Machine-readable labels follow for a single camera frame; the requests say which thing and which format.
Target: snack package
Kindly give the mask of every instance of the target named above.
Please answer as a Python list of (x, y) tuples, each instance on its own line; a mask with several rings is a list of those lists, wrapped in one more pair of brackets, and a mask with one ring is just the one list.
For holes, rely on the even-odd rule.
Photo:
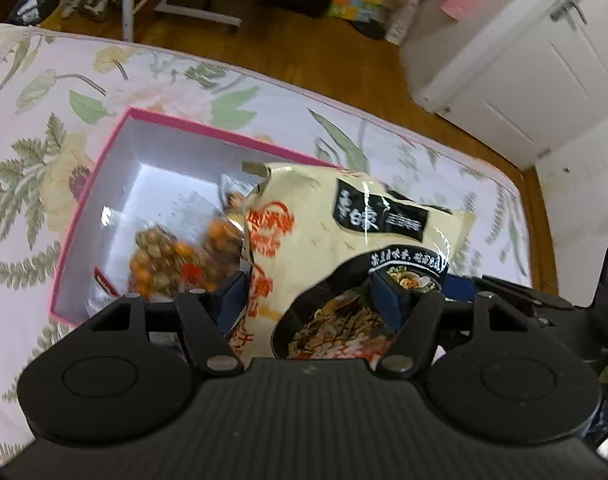
[(244, 203), (244, 257), (253, 267), (229, 338), (245, 364), (273, 356), (271, 334), (289, 308), (317, 301), (314, 312), (375, 270), (391, 269), (402, 286), (441, 288), (474, 222), (468, 211), (394, 198), (365, 173), (284, 163), (245, 169), (265, 177)]
[(170, 300), (179, 292), (180, 279), (191, 288), (201, 284), (203, 270), (196, 249), (162, 226), (137, 232), (135, 244), (129, 260), (129, 292), (148, 301), (153, 297)]
[(91, 283), (86, 301), (86, 313), (88, 317), (93, 317), (120, 296), (113, 283), (97, 267), (93, 271), (93, 277), (94, 280)]
[(244, 199), (255, 186), (242, 180), (237, 180), (223, 173), (219, 179), (219, 198), (224, 211), (240, 210)]

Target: food package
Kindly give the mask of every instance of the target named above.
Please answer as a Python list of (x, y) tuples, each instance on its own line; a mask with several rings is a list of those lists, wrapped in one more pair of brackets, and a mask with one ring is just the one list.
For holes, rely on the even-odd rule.
[(365, 173), (283, 163), (246, 169), (265, 177), (245, 200), (251, 285), (230, 336), (246, 364), (273, 355), (271, 333), (295, 302), (315, 298), (314, 312), (375, 270), (392, 269), (402, 286), (440, 288), (474, 222), (467, 211), (394, 198)]
[(328, 14), (351, 22), (369, 22), (383, 3), (384, 0), (333, 0)]
[(94, 269), (93, 276), (94, 280), (91, 282), (86, 301), (88, 317), (93, 317), (120, 296), (114, 285), (97, 267)]
[(237, 212), (215, 215), (196, 246), (159, 225), (137, 232), (137, 248), (129, 260), (129, 291), (158, 301), (193, 288), (213, 292), (239, 270), (241, 222), (243, 217)]
[(396, 0), (386, 30), (386, 41), (401, 45), (417, 15), (420, 0)]
[(363, 358), (375, 368), (392, 343), (393, 332), (368, 304), (367, 288), (351, 288), (317, 310), (313, 319), (295, 332), (289, 358)]

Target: bed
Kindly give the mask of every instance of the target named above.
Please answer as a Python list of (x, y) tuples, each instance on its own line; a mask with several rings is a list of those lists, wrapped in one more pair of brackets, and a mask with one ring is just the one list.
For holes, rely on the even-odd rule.
[(127, 107), (209, 123), (351, 170), (365, 163), (413, 200), (474, 211), (451, 272), (530, 285), (519, 192), (480, 160), (234, 66), (0, 25), (0, 464), (31, 441), (17, 403), (21, 370), (71, 330), (47, 315), (51, 276), (76, 199)]

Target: white door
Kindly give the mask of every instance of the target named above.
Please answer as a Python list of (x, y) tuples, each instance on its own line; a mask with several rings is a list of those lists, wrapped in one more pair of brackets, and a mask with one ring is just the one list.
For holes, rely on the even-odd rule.
[(608, 0), (578, 4), (586, 24), (547, 13), (439, 114), (520, 168), (604, 118)]

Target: leaf pattern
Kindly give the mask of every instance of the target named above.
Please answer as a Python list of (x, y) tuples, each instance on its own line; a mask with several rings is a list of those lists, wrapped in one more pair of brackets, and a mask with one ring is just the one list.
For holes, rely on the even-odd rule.
[(504, 198), (503, 187), (501, 184), (497, 186), (497, 202), (495, 203), (495, 212), (492, 217), (492, 230), (490, 234), (485, 238), (488, 245), (491, 245), (497, 241), (500, 237), (501, 231), (504, 225), (504, 216), (506, 214), (506, 199)]
[(469, 168), (468, 166), (462, 166), (459, 169), (459, 174), (461, 176), (470, 175), (470, 176), (474, 177), (475, 180), (479, 180), (480, 182), (482, 180), (486, 180), (488, 178), (481, 171), (474, 170), (473, 168)]
[(11, 65), (11, 70), (8, 71), (5, 78), (2, 79), (2, 82), (0, 83), (0, 92), (2, 91), (2, 88), (6, 86), (6, 83), (11, 81), (11, 78), (15, 75), (17, 69), (20, 68), (20, 65), (26, 57), (26, 53), (28, 52), (30, 44), (31, 38), (24, 38), (17, 45), (17, 48), (15, 49), (15, 59), (13, 60), (13, 64)]
[(217, 86), (212, 79), (220, 79), (226, 76), (226, 70), (213, 63), (200, 63), (197, 66), (188, 67), (184, 75), (187, 79), (197, 81), (205, 90), (213, 89)]
[(508, 242), (500, 251), (499, 260), (500, 263), (506, 263), (506, 257), (508, 256), (508, 250), (510, 250), (510, 242)]
[(9, 460), (14, 459), (19, 453), (21, 453), (26, 444), (7, 444), (3, 442), (0, 444), (0, 461), (5, 464)]
[(468, 193), (466, 193), (466, 195), (464, 196), (464, 204), (462, 206), (462, 209), (465, 209), (466, 211), (470, 211), (471, 213), (474, 214), (474, 201), (477, 200), (477, 193), (475, 193), (474, 191), (469, 191)]
[(426, 146), (426, 152), (428, 153), (428, 158), (431, 160), (431, 166), (433, 167), (433, 170), (436, 170), (437, 161), (439, 160), (441, 153), (439, 153), (437, 150), (429, 148), (428, 146)]
[(55, 242), (44, 252), (37, 253), (23, 262), (6, 264), (0, 262), (0, 283), (8, 288), (25, 288), (44, 283), (46, 276), (55, 272), (55, 264), (60, 256), (60, 243)]
[(411, 142), (405, 142), (397, 146), (399, 150), (398, 162), (407, 170), (404, 176), (393, 175), (391, 187), (398, 193), (404, 196), (410, 196), (413, 185), (419, 182), (419, 173), (417, 167), (417, 158), (415, 157), (415, 145)]
[(212, 107), (212, 120), (210, 124), (223, 130), (238, 130), (246, 126), (256, 116), (256, 112), (239, 110), (245, 102), (250, 101), (259, 91), (258, 86), (246, 90), (222, 94), (210, 102)]
[(446, 197), (443, 196), (442, 193), (439, 193), (437, 191), (433, 194), (433, 198), (424, 198), (424, 197), (420, 198), (421, 205), (432, 205), (432, 206), (437, 206), (440, 208), (448, 208), (449, 207), (448, 202), (449, 201), (446, 199)]
[(450, 264), (450, 270), (456, 276), (463, 276), (468, 269), (468, 250), (470, 248), (470, 240), (468, 237), (462, 241), (461, 249), (453, 256)]
[(334, 162), (333, 158), (331, 157), (331, 154), (328, 153), (324, 148), (322, 148), (319, 145), (315, 149), (315, 156), (319, 160), (323, 160), (324, 162), (330, 162), (330, 163)]
[(64, 123), (51, 112), (49, 120), (46, 123), (46, 153), (48, 155), (57, 155), (62, 148), (65, 137), (66, 130), (64, 129)]
[(524, 208), (521, 205), (521, 201), (519, 200), (519, 198), (517, 198), (512, 193), (509, 193), (508, 195), (510, 196), (510, 201), (512, 202), (512, 210), (515, 214), (515, 221), (519, 222), (520, 224), (523, 224), (524, 217), (523, 217), (522, 213), (524, 211)]
[(338, 148), (343, 151), (346, 156), (346, 168), (353, 171), (369, 172), (369, 160), (364, 156), (361, 150), (350, 140), (350, 138), (335, 126), (331, 121), (315, 113), (310, 108), (308, 111), (315, 120), (324, 127), (324, 130), (331, 136)]
[(22, 63), (22, 72), (26, 72), (28, 67), (31, 66), (35, 58), (37, 57), (37, 48), (33, 49), (33, 51), (24, 58), (24, 62)]
[(49, 92), (53, 85), (56, 83), (55, 69), (49, 68), (35, 79), (33, 79), (20, 94), (20, 97), (15, 101), (17, 107), (17, 114), (21, 114), (27, 110), (33, 108), (39, 103), (44, 96)]
[(72, 90), (68, 91), (68, 103), (84, 123), (96, 124), (102, 117), (108, 115), (101, 101)]
[(526, 269), (524, 269), (524, 264), (521, 263), (521, 256), (519, 254), (519, 234), (517, 233), (517, 226), (515, 225), (515, 221), (512, 218), (512, 213), (508, 212), (508, 236), (510, 237), (510, 244), (512, 245), (512, 255), (515, 260), (515, 265), (517, 269), (519, 269), (519, 273), (526, 277)]
[[(29, 357), (26, 366), (31, 364), (36, 357), (43, 352), (46, 352), (69, 332), (70, 329), (67, 325), (57, 322), (54, 319), (49, 319), (49, 323), (42, 328), (42, 335), (37, 338), (36, 346), (33, 348), (31, 357)], [(4, 400), (4, 402), (17, 402), (17, 381), (19, 380), (21, 373), (22, 371), (15, 376), (11, 387), (2, 394), (2, 400)]]
[(468, 267), (468, 276), (476, 276), (479, 277), (479, 267), (482, 265), (482, 253), (475, 250), (472, 255), (472, 259), (470, 262), (470, 267)]
[(44, 204), (39, 186), (44, 173), (60, 154), (66, 130), (53, 113), (46, 126), (46, 140), (19, 139), (11, 144), (19, 158), (0, 162), (0, 240), (4, 240), (17, 215), (26, 206), (27, 241), (33, 249), (44, 224)]

